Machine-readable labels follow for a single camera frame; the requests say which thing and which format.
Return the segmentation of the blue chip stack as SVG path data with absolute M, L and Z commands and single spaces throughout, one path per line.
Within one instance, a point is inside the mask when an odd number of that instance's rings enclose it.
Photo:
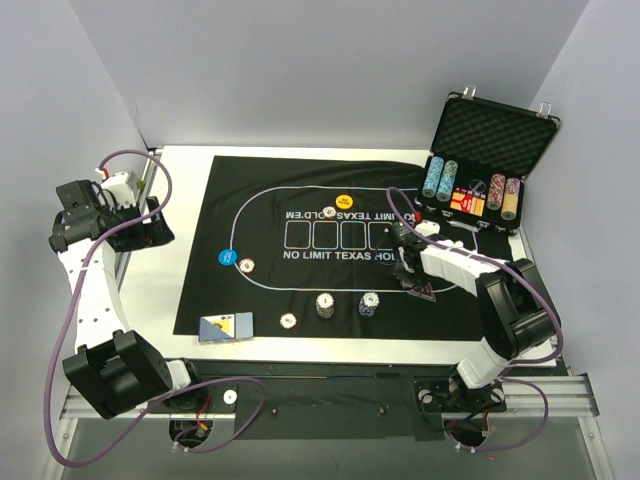
M 362 317 L 372 317 L 375 315 L 380 304 L 379 296 L 376 292 L 365 292 L 360 298 L 358 312 Z

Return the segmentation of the grey chip stack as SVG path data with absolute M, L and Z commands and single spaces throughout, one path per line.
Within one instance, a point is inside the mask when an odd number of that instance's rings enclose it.
M 333 316 L 335 311 L 335 302 L 333 296 L 324 292 L 317 296 L 316 298 L 316 311 L 317 314 L 324 319 L 329 319 Z

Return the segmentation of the red white chip top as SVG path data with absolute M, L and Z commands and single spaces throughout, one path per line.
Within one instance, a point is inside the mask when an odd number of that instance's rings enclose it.
M 336 209 L 332 206 L 327 206 L 322 210 L 325 219 L 333 219 L 336 217 Z

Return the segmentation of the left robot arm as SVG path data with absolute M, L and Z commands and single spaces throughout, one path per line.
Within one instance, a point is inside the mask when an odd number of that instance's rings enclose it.
M 116 278 L 119 254 L 163 246 L 174 240 L 162 214 L 142 221 L 143 198 L 134 172 L 104 173 L 100 182 L 76 180 L 57 187 L 62 209 L 49 244 L 80 294 L 72 318 L 74 355 L 63 360 L 71 385 L 104 419 L 170 393 L 181 410 L 200 408 L 206 397 L 186 360 L 167 361 L 130 329 Z

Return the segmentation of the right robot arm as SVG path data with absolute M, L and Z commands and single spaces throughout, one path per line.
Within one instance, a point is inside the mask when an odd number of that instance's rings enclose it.
M 452 370 L 449 402 L 468 409 L 510 363 L 560 329 L 559 319 L 535 264 L 485 257 L 460 241 L 444 238 L 439 225 L 394 222 L 388 235 L 395 255 L 392 274 L 412 294 L 433 292 L 438 278 L 477 299 L 482 337 Z

